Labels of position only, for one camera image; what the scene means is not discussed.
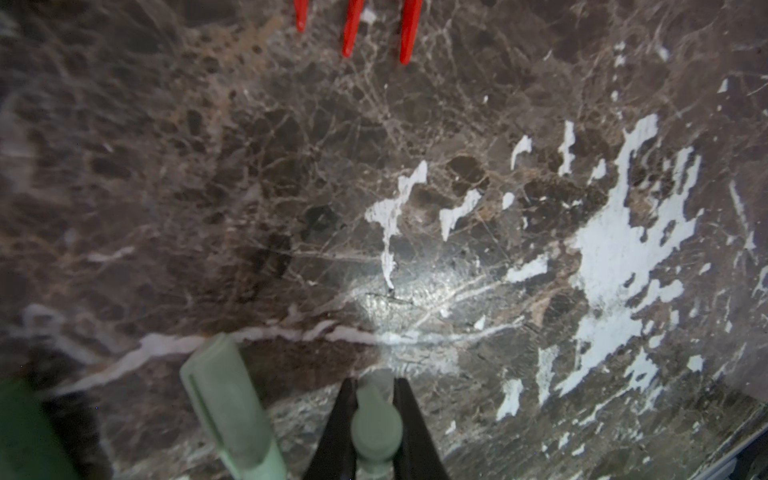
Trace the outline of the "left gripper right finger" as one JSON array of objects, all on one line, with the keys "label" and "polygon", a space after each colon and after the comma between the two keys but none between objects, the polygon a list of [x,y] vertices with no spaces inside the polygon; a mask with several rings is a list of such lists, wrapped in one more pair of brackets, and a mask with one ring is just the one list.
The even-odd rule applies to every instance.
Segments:
[{"label": "left gripper right finger", "polygon": [[449,480],[408,380],[396,378],[393,393],[393,404],[403,422],[401,446],[393,458],[395,478]]}]

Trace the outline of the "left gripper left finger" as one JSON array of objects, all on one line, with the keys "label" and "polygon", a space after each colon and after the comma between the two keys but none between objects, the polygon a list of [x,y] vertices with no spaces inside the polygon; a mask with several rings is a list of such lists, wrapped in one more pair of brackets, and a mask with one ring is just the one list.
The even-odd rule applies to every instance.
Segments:
[{"label": "left gripper left finger", "polygon": [[352,443],[352,418],[357,410],[356,391],[356,379],[348,377],[342,382],[303,480],[356,479],[356,451]]}]

